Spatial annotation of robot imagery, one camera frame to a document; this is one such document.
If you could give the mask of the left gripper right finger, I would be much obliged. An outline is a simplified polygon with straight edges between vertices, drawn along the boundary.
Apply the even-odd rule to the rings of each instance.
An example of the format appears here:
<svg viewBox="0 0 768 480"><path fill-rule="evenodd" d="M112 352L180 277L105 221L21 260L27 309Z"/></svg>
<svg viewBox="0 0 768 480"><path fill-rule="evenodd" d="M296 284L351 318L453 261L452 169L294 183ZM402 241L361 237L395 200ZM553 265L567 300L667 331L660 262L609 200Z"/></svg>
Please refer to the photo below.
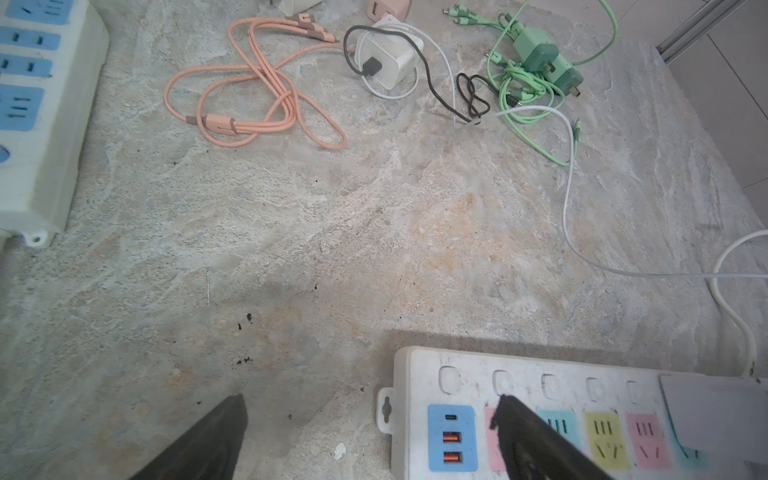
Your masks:
<svg viewBox="0 0 768 480"><path fill-rule="evenodd" d="M611 479L515 396L500 397L490 429L509 479Z"/></svg>

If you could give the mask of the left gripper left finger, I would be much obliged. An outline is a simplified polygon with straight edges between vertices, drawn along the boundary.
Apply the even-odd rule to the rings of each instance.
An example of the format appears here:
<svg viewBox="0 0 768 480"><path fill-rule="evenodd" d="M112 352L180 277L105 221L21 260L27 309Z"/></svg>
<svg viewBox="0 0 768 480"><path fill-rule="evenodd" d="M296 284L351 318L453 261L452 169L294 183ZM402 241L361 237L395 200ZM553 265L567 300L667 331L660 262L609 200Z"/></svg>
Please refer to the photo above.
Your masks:
<svg viewBox="0 0 768 480"><path fill-rule="evenodd" d="M232 479L247 424L244 396L231 395L132 479Z"/></svg>

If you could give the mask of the white multicolour socket power strip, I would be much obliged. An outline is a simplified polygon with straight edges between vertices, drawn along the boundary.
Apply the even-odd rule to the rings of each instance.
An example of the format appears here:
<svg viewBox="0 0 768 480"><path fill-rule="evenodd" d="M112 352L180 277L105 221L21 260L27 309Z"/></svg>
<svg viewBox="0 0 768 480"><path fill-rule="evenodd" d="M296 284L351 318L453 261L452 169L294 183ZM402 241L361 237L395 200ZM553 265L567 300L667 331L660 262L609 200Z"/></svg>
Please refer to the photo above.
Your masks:
<svg viewBox="0 0 768 480"><path fill-rule="evenodd" d="M745 461L685 447L664 371L404 347L376 423L398 479L503 479L499 400L518 398L615 479L753 479Z"/></svg>

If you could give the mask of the white charger adapter with cable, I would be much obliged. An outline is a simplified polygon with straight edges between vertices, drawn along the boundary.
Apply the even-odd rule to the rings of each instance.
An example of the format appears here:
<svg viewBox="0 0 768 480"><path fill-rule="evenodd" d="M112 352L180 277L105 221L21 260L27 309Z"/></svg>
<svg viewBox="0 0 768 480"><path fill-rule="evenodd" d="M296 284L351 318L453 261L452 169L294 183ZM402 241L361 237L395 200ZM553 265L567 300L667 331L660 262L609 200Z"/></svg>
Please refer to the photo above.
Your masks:
<svg viewBox="0 0 768 480"><path fill-rule="evenodd" d="M522 112L543 112L561 120L567 128L569 161L568 176L561 213L564 240L570 250L585 263L608 273L632 278L656 280L704 280L710 294L726 317L742 333L745 341L745 361L738 377L699 374L668 374L661 379L662 393L678 441L684 448L731 456L743 461L767 463L767 381L756 375L757 340L749 324L728 304L719 288L721 279L765 280L765 273L723 273L722 264L737 247L750 240L765 237L767 231L757 230L737 238L716 257L707 273L644 273L619 270L601 265L583 255L573 243L568 230L568 207L576 165L576 122L572 123L559 110L543 105L524 105L488 113L470 120L475 126L484 120Z"/></svg>

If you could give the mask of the green charger adapter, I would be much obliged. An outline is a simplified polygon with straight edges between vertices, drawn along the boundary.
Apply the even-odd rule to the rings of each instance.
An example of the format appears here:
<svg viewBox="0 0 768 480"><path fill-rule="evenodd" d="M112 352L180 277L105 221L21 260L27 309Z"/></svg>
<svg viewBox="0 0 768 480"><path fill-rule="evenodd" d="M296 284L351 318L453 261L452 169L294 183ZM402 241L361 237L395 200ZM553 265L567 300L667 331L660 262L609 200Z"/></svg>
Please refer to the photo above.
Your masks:
<svg viewBox="0 0 768 480"><path fill-rule="evenodd" d="M542 74L564 95L580 95L583 76L545 31L523 27L513 41L513 48L527 71Z"/></svg>

